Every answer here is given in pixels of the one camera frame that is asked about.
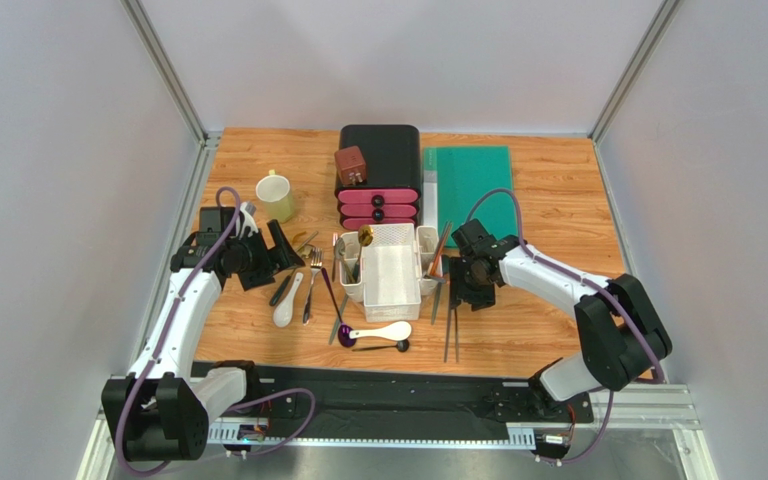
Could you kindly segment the orange chopstick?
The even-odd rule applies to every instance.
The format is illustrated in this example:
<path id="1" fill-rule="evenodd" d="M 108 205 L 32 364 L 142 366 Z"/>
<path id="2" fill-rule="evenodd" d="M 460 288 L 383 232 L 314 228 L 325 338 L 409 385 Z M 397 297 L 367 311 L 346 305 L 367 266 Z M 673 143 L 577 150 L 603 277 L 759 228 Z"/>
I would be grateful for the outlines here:
<path id="1" fill-rule="evenodd" d="M 435 248 L 433 250 L 432 258 L 428 264 L 428 268 L 426 270 L 426 277 L 436 279 L 439 278 L 439 275 L 436 274 L 438 270 L 438 262 L 440 261 L 440 257 L 442 255 L 442 249 L 444 245 L 445 239 L 443 237 L 442 233 L 438 234 L 438 240 L 436 242 Z"/>

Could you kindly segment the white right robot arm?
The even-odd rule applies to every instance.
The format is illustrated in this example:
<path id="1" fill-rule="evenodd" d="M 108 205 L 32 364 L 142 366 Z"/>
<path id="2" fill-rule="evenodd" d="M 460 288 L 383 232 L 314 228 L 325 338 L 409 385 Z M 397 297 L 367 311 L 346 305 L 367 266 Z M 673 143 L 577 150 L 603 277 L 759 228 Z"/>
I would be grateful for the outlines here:
<path id="1" fill-rule="evenodd" d="M 604 388 L 617 392 L 658 369 L 673 344 L 642 282 L 630 275 L 593 275 L 556 261 L 516 235 L 495 238 L 472 219 L 452 238 L 450 306 L 479 311 L 509 286 L 532 293 L 576 322 L 580 351 L 539 370 L 529 380 L 544 409 Z"/>

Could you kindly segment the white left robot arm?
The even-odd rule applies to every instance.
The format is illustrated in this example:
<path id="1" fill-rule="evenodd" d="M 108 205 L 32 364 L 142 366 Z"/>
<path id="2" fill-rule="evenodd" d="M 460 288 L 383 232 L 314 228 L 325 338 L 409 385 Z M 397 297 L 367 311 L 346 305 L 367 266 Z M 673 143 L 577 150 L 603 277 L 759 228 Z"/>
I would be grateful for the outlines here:
<path id="1" fill-rule="evenodd" d="M 266 224 L 268 245 L 251 207 L 204 207 L 199 224 L 170 260 L 169 285 L 154 329 L 135 363 L 104 385 L 101 403 L 123 462 L 197 460 L 210 426 L 248 396 L 253 365 L 221 361 L 198 382 L 191 368 L 207 317 L 225 283 L 250 290 L 300 267 L 281 224 Z"/>

